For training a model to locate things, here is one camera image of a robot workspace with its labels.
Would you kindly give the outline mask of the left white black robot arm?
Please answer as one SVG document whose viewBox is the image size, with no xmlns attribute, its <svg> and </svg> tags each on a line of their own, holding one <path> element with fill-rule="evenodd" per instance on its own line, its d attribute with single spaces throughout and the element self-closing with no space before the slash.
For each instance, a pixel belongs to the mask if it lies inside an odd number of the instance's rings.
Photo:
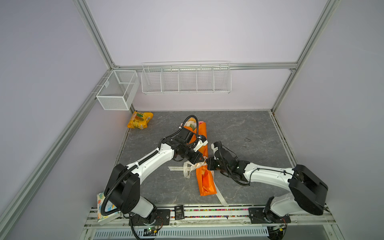
<svg viewBox="0 0 384 240">
<path fill-rule="evenodd" d="M 148 223 L 154 222 L 157 207 L 141 196 L 140 187 L 143 181 L 161 165 L 178 155 L 188 160 L 199 161 L 202 158 L 199 149 L 207 144 L 208 141 L 199 140 L 196 147 L 190 148 L 185 144 L 171 146 L 165 143 L 136 162 L 126 166 L 122 164 L 115 166 L 104 192 L 101 215 L 109 216 L 116 212 L 133 213 Z"/>
</svg>

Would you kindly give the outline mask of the cream printed ribbon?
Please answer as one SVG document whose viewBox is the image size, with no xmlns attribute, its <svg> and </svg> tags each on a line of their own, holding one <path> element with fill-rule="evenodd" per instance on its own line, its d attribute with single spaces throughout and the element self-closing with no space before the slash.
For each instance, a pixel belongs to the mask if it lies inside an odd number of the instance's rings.
<svg viewBox="0 0 384 240">
<path fill-rule="evenodd" d="M 222 206 L 229 206 L 214 181 L 214 172 L 208 170 L 206 162 L 197 163 L 193 165 L 189 161 L 186 161 L 183 163 L 182 167 L 168 168 L 170 171 L 182 171 L 184 178 L 186 179 L 190 179 L 191 173 L 195 171 L 200 196 L 216 196 Z"/>
</svg>

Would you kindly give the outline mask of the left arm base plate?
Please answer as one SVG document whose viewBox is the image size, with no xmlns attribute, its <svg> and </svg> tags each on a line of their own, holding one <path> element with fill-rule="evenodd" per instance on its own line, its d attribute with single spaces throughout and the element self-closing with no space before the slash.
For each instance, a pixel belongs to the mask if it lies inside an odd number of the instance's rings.
<svg viewBox="0 0 384 240">
<path fill-rule="evenodd" d="M 152 211 L 146 218 L 140 215 L 134 215 L 131 217 L 132 225 L 135 226 L 154 226 L 163 225 L 168 226 L 171 220 L 171 210 L 169 209 L 156 209 Z"/>
</svg>

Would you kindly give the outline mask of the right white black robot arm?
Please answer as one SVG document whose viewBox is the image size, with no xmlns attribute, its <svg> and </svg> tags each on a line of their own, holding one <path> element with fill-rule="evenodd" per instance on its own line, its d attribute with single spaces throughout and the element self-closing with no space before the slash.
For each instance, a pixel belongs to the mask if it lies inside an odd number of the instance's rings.
<svg viewBox="0 0 384 240">
<path fill-rule="evenodd" d="M 305 211 L 321 216 L 325 211 L 328 186 L 304 165 L 294 168 L 260 166 L 249 161 L 239 161 L 224 149 L 214 151 L 206 159 L 210 171 L 219 171 L 241 186 L 262 183 L 288 191 L 280 197 L 270 197 L 261 211 L 268 223 L 283 219 L 286 215 Z"/>
</svg>

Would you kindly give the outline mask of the orange wrapping paper sheet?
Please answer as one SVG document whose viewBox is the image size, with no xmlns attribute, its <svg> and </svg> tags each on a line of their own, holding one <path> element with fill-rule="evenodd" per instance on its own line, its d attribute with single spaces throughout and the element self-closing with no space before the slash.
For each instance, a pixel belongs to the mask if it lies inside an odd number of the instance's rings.
<svg viewBox="0 0 384 240">
<path fill-rule="evenodd" d="M 199 135 L 207 137 L 207 125 L 203 121 L 199 121 L 197 124 L 196 120 L 189 118 L 188 121 L 184 124 L 184 128 L 192 130 L 194 133 L 197 133 L 196 128 L 199 129 Z M 196 177 L 199 187 L 200 196 L 209 196 L 216 195 L 216 185 L 214 183 L 214 176 L 211 171 L 208 170 L 208 165 L 205 160 L 208 159 L 208 146 L 202 146 L 199 149 L 199 152 L 203 154 L 203 162 L 192 164 L 190 161 L 184 162 L 183 165 L 183 174 L 184 178 L 189 179 L 191 177 L 191 172 L 196 171 Z"/>
</svg>

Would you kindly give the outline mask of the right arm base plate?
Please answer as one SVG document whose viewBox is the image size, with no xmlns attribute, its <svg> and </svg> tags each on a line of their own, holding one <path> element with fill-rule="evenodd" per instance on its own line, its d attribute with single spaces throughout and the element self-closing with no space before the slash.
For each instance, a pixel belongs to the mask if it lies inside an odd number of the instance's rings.
<svg viewBox="0 0 384 240">
<path fill-rule="evenodd" d="M 289 224 L 291 218 L 288 215 L 279 217 L 272 211 L 264 212 L 264 208 L 253 207 L 249 208 L 249 218 L 252 224 Z"/>
</svg>

